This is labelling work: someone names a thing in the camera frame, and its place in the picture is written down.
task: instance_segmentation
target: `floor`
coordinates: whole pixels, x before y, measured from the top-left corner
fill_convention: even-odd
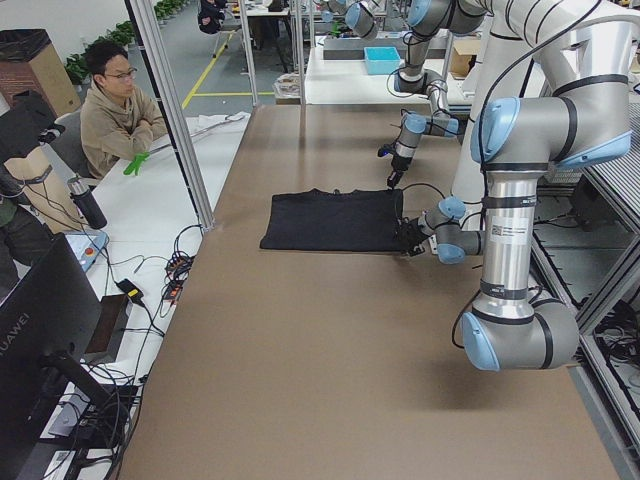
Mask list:
[[[196,14],[197,3],[191,2],[161,26],[162,41],[185,115],[251,112],[253,100],[241,31],[204,34],[198,30]],[[225,23],[229,28],[237,21],[229,18]],[[291,41],[284,28],[279,30],[278,39],[266,38],[261,49],[253,48],[256,89],[259,102],[265,105],[275,103],[273,83],[284,74],[275,41],[291,71]],[[140,51],[134,47],[129,55],[131,64],[140,72],[136,82],[145,91],[153,92]]]

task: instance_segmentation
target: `monitor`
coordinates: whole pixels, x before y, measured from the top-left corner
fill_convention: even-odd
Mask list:
[[[99,317],[73,250],[56,236],[0,305],[0,480],[18,477],[68,381],[93,381],[78,361]]]

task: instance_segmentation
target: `blue container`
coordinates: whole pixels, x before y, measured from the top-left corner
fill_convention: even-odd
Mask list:
[[[364,63],[369,75],[389,75],[400,66],[396,47],[364,47]]]

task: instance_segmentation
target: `man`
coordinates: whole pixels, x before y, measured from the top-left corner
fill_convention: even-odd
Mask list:
[[[31,266],[51,246],[51,234],[27,210],[17,204],[23,197],[19,190],[6,188],[5,180],[12,180],[4,166],[0,168],[0,302],[18,283],[14,259]]]
[[[101,179],[118,159],[147,152],[167,127],[156,102],[134,84],[136,69],[121,46],[96,42],[85,59],[92,82],[80,114],[80,135],[89,172]]]

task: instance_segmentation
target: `power adapter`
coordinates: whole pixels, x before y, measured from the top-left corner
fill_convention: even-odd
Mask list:
[[[137,305],[143,305],[142,297],[144,297],[144,294],[142,293],[142,291],[140,291],[138,287],[136,287],[133,284],[132,281],[125,278],[120,282],[116,282],[116,285],[120,290],[122,290],[123,293],[127,294],[127,296],[131,299],[133,303]]]

